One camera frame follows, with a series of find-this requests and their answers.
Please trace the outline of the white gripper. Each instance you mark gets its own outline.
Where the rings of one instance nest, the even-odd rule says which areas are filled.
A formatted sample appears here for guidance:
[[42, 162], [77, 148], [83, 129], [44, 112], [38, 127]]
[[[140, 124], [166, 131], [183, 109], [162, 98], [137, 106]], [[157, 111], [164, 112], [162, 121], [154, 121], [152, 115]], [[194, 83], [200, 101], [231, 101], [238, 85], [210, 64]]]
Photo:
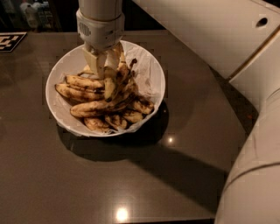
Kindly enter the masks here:
[[123, 45], [118, 42], [123, 36], [124, 15], [121, 13], [111, 21], [98, 21], [77, 10], [76, 17], [78, 34], [85, 42], [84, 58], [90, 70], [103, 79], [105, 67], [116, 70], [121, 60]]

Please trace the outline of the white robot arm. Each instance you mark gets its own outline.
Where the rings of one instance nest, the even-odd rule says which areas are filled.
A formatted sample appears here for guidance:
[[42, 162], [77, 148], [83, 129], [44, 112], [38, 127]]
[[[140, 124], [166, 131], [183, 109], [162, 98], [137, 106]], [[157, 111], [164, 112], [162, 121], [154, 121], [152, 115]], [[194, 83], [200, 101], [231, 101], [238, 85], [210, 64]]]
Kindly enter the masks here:
[[279, 223], [279, 5], [264, 0], [118, 0], [126, 25], [155, 19], [233, 85], [257, 116], [227, 180], [175, 151], [132, 161], [212, 210], [213, 224]]

